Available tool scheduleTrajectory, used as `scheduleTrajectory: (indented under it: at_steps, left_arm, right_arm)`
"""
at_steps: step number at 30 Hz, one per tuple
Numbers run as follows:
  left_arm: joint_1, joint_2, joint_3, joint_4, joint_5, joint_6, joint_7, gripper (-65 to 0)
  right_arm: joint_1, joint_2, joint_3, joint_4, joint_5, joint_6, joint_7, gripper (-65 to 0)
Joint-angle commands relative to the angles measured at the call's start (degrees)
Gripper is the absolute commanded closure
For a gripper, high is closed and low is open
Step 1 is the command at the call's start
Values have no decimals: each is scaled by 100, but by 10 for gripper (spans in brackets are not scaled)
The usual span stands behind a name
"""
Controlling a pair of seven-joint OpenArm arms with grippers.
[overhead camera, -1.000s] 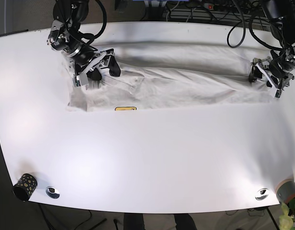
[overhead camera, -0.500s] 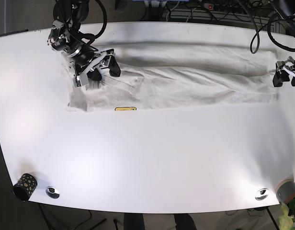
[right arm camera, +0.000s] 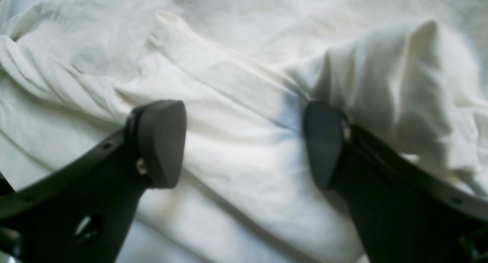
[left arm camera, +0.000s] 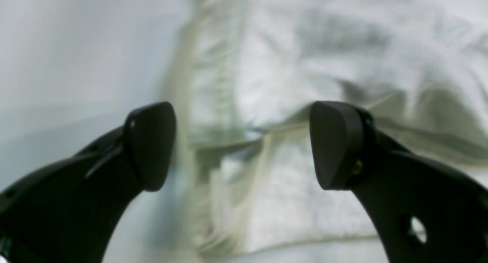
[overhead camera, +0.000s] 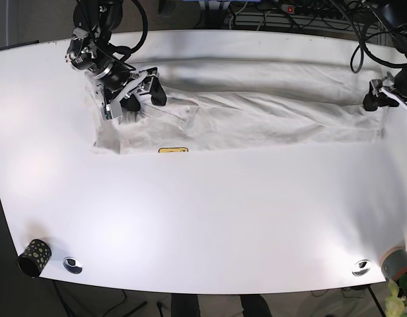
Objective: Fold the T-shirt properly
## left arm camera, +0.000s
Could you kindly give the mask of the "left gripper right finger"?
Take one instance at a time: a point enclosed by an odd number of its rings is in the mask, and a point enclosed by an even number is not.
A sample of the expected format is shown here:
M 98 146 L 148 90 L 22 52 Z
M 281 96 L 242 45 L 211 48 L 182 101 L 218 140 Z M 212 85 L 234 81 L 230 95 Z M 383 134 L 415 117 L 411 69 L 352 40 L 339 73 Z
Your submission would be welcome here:
M 320 187 L 355 195 L 389 262 L 487 262 L 487 189 L 474 178 L 416 155 L 347 103 L 314 102 L 310 140 Z

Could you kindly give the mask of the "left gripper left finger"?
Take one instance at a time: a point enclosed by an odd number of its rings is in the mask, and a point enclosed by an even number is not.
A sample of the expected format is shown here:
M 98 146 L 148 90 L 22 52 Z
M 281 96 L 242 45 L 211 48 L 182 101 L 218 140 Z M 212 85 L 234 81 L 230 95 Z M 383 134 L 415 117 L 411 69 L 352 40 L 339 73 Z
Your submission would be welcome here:
M 101 263 L 132 200 L 166 181 L 177 131 L 174 108 L 134 109 L 80 152 L 1 192 L 6 263 Z

